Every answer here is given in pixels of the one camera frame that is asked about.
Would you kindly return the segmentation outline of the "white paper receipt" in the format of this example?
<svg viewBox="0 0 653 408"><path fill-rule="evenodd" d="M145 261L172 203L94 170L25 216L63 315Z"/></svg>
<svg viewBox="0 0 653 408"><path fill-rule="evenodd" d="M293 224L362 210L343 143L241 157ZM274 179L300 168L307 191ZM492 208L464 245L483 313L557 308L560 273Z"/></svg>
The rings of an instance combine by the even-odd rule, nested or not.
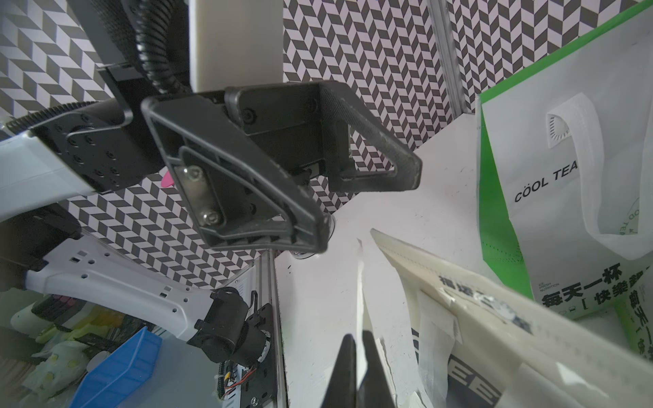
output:
<svg viewBox="0 0 653 408"><path fill-rule="evenodd" d="M363 333L372 332L372 321L365 301L363 291L363 272L365 268L363 244L360 239L357 240L357 275L356 275L356 385L360 389L365 375L368 370L368 360L366 355L366 346L363 342ZM382 338L372 337L373 356L380 358L382 372L384 375L390 374L387 363L385 344Z"/></svg>

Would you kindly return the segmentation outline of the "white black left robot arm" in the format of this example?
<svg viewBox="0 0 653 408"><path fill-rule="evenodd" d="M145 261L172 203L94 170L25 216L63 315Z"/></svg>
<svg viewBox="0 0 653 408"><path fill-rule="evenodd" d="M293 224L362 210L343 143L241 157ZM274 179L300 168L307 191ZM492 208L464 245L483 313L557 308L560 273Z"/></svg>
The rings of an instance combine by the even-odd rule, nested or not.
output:
<svg viewBox="0 0 653 408"><path fill-rule="evenodd" d="M419 56L429 49L428 12L409 1L258 1L272 23L273 79L335 79L352 86L409 146L418 142L424 96ZM118 60L91 3L1 4L1 112L23 116L107 100L99 66ZM88 233L149 270L202 287L219 287L254 251L217 252L194 231L180 196L149 175L129 188L72 197L62 207Z"/></svg>

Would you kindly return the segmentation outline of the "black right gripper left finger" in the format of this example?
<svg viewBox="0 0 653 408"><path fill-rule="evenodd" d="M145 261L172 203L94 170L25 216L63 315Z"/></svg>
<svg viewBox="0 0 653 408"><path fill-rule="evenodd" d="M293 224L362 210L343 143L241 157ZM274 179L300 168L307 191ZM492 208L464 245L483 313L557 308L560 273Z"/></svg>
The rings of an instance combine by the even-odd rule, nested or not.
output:
<svg viewBox="0 0 653 408"><path fill-rule="evenodd" d="M356 344L351 334L344 336L321 408L355 408Z"/></svg>

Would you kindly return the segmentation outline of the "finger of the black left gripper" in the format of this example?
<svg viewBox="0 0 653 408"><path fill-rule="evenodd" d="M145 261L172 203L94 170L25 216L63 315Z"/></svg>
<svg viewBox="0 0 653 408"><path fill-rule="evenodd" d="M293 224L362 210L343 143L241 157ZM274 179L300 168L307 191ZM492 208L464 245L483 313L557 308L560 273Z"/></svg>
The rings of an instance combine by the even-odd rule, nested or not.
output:
<svg viewBox="0 0 653 408"><path fill-rule="evenodd" d="M314 199L201 95L149 97L141 111L185 209L218 251L324 253L329 225Z"/></svg>
<svg viewBox="0 0 653 408"><path fill-rule="evenodd" d="M423 162L392 134L346 84L318 83L321 132L329 190L360 193L416 190ZM360 134L394 166L391 171L360 172L350 155L350 129Z"/></svg>

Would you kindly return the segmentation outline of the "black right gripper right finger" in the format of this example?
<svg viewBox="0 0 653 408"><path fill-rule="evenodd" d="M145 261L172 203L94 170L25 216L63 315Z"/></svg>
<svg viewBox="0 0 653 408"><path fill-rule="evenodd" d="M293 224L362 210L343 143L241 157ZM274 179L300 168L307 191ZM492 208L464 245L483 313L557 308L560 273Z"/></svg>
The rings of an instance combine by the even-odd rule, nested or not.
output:
<svg viewBox="0 0 653 408"><path fill-rule="evenodd" d="M374 336L370 331L362 332L367 370L357 392L357 407L395 408L382 360Z"/></svg>

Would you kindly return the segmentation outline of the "navy and cream tote bag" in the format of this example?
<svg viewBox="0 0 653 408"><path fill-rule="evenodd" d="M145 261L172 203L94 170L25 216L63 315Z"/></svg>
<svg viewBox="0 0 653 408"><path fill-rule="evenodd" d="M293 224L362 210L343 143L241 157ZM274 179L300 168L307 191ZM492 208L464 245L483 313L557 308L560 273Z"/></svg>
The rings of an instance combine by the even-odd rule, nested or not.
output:
<svg viewBox="0 0 653 408"><path fill-rule="evenodd" d="M371 236L401 281L429 397L463 385L496 407L651 406L650 362L482 275Z"/></svg>

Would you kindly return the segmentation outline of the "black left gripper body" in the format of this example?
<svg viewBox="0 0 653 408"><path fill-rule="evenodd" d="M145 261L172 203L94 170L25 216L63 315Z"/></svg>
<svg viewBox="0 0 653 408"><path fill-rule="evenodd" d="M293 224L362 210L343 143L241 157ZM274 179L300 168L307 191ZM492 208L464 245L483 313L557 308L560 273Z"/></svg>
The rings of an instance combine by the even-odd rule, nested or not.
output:
<svg viewBox="0 0 653 408"><path fill-rule="evenodd" d="M224 90L229 119L292 176L328 175L328 166L352 170L350 129L329 117L321 94L336 81L275 83Z"/></svg>

